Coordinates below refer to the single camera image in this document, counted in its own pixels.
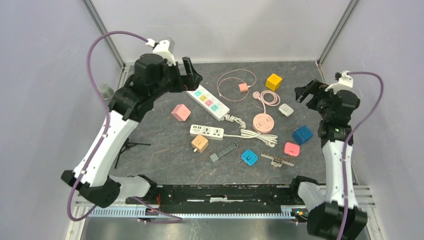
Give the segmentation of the long white power strip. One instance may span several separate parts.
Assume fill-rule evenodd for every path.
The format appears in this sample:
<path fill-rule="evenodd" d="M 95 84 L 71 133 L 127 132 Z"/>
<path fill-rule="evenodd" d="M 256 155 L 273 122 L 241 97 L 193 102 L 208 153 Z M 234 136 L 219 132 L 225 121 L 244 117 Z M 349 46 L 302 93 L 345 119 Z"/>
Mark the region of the long white power strip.
<path fill-rule="evenodd" d="M 196 90 L 189 90 L 186 93 L 218 121 L 223 121 L 230 113 L 230 109 L 224 103 L 201 85 Z"/>

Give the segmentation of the pink cube plug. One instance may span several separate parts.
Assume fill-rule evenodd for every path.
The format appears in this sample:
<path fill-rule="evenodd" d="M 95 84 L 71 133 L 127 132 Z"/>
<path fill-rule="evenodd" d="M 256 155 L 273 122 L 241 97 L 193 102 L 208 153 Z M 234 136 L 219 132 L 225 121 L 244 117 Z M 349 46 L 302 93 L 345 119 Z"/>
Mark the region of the pink cube plug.
<path fill-rule="evenodd" d="M 184 104 L 178 104 L 172 110 L 171 115 L 175 117 L 178 121 L 184 122 L 190 116 L 191 111 Z"/>

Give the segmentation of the white plug adapter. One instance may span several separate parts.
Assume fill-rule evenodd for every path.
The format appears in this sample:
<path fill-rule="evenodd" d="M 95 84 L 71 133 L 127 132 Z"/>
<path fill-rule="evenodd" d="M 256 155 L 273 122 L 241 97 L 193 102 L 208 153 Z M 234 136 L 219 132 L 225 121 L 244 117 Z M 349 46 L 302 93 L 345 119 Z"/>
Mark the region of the white plug adapter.
<path fill-rule="evenodd" d="M 278 110 L 280 113 L 282 113 L 286 117 L 290 117 L 294 113 L 294 109 L 286 103 L 281 104 L 278 107 Z"/>

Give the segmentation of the yellow cube plug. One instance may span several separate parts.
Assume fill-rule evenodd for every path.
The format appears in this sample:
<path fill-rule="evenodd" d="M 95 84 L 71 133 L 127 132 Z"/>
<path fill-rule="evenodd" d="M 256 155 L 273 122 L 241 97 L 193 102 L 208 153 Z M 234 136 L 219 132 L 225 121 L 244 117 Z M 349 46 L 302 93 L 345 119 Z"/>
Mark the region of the yellow cube plug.
<path fill-rule="evenodd" d="M 266 80 L 265 87 L 269 90 L 275 92 L 280 86 L 283 81 L 283 78 L 279 75 L 272 73 Z"/>

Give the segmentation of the dark blue cube socket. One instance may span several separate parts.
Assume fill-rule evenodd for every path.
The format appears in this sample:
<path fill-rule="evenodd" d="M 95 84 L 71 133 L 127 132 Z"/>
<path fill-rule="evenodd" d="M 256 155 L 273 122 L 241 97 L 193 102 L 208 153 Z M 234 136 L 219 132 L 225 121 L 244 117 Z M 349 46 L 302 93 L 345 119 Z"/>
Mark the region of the dark blue cube socket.
<path fill-rule="evenodd" d="M 314 134 L 306 125 L 303 125 L 294 130 L 291 136 L 298 145 L 303 145 L 308 142 Z"/>

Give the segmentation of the small orange plug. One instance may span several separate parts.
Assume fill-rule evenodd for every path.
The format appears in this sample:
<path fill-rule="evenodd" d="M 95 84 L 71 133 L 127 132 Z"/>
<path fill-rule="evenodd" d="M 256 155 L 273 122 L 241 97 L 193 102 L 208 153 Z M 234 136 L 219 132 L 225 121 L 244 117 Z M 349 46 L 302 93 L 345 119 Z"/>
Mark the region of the small orange plug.
<path fill-rule="evenodd" d="M 247 93 L 249 91 L 249 85 L 247 83 L 241 83 L 238 85 L 238 89 L 240 93 Z"/>

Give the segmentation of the small white power strip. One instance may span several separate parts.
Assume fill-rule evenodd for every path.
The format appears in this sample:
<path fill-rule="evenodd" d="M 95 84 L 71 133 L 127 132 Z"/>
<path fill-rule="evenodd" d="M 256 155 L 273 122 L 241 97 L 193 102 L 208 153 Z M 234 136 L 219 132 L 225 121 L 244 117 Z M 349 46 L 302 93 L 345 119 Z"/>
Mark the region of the small white power strip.
<path fill-rule="evenodd" d="M 224 138 L 224 129 L 220 127 L 192 124 L 189 133 L 193 137 L 201 135 L 209 140 L 222 141 Z"/>

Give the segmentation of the beige dragon plug adapter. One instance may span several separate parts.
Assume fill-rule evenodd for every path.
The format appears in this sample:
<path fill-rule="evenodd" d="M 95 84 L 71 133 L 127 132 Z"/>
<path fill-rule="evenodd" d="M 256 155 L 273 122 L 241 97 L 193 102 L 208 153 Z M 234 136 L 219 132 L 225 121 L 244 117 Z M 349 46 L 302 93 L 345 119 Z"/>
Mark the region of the beige dragon plug adapter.
<path fill-rule="evenodd" d="M 203 135 L 198 134 L 191 141 L 191 146 L 195 153 L 203 153 L 204 150 L 209 146 L 209 141 Z"/>

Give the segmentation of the pink round socket base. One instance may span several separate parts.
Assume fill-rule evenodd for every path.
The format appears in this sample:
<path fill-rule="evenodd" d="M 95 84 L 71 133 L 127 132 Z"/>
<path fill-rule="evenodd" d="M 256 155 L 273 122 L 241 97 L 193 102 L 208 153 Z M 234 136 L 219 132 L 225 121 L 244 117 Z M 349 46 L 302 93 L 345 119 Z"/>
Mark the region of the pink round socket base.
<path fill-rule="evenodd" d="M 274 119 L 267 113 L 259 113 L 252 120 L 252 127 L 256 132 L 269 134 L 275 127 Z"/>

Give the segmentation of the pink and blue block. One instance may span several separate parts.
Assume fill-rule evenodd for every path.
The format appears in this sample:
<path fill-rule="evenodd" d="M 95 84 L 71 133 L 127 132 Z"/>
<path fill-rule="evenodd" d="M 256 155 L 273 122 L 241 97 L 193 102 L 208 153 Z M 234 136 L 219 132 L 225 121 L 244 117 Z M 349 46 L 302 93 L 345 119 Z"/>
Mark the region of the pink and blue block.
<path fill-rule="evenodd" d="M 300 151 L 300 146 L 291 142 L 286 142 L 283 148 L 283 152 L 292 157 L 297 157 L 300 154 Z"/>

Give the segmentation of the blue plug adapter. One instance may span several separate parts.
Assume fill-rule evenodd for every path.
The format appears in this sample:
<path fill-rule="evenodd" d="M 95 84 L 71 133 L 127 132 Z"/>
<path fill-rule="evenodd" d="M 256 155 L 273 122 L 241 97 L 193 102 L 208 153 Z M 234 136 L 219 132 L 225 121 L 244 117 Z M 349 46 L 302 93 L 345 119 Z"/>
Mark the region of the blue plug adapter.
<path fill-rule="evenodd" d="M 259 157 L 251 149 L 245 150 L 241 154 L 240 158 L 248 166 L 253 166 L 259 159 Z"/>

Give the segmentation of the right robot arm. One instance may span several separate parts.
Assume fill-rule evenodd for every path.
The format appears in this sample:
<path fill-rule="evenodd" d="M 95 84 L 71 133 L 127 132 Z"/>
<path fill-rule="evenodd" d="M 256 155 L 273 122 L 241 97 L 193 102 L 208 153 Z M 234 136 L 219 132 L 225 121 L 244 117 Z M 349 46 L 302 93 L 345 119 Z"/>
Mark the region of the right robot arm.
<path fill-rule="evenodd" d="M 289 199 L 295 204 L 305 203 L 309 235 L 325 240 L 355 240 L 368 222 L 354 194 L 351 167 L 354 142 L 349 122 L 360 100 L 350 90 L 336 89 L 316 79 L 294 91 L 298 103 L 312 95 L 306 106 L 321 116 L 318 137 L 325 158 L 326 187 L 322 193 L 317 184 L 303 181 L 289 189 Z"/>

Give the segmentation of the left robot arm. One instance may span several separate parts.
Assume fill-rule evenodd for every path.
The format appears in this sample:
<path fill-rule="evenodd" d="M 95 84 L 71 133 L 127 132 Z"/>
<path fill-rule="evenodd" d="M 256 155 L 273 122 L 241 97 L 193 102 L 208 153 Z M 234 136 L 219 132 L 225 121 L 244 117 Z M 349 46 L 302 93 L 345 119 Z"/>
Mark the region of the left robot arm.
<path fill-rule="evenodd" d="M 73 170 L 65 170 L 61 179 L 92 204 L 106 208 L 117 199 L 139 197 L 145 204 L 157 198 L 154 182 L 144 175 L 116 177 L 110 168 L 129 135 L 153 109 L 154 102 L 170 93 L 196 90 L 203 77 L 196 72 L 188 56 L 182 58 L 185 75 L 177 63 L 154 53 L 143 54 L 108 104 L 105 121 L 87 155 Z"/>

